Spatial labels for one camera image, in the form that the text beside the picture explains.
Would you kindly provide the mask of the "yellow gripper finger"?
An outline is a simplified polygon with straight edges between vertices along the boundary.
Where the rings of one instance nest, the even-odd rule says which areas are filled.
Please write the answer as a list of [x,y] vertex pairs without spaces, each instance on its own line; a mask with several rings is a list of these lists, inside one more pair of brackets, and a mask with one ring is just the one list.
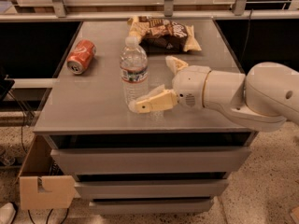
[[187,68],[189,65],[183,60],[175,57],[175,56],[166,56],[165,57],[166,65],[170,69],[170,71],[175,76],[179,71]]
[[129,110],[137,114],[145,114],[172,109],[178,104],[178,97],[174,90],[160,85],[129,103]]

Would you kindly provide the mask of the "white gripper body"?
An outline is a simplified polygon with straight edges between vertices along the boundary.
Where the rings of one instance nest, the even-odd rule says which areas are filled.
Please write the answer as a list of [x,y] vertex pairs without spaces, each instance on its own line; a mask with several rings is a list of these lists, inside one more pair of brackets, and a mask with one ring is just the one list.
[[202,109],[204,86],[211,69],[192,65],[180,70],[172,80],[178,103],[187,108]]

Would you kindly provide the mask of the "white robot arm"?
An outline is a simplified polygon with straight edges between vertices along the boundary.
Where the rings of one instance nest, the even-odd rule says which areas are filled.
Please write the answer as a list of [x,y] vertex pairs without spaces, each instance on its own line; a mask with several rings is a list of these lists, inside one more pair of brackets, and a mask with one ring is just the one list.
[[247,74],[189,65],[166,58],[174,74],[163,85],[129,103],[135,113],[165,111],[175,105],[215,110],[230,121],[260,132],[273,132],[285,121],[299,124],[299,73],[280,63],[258,63]]

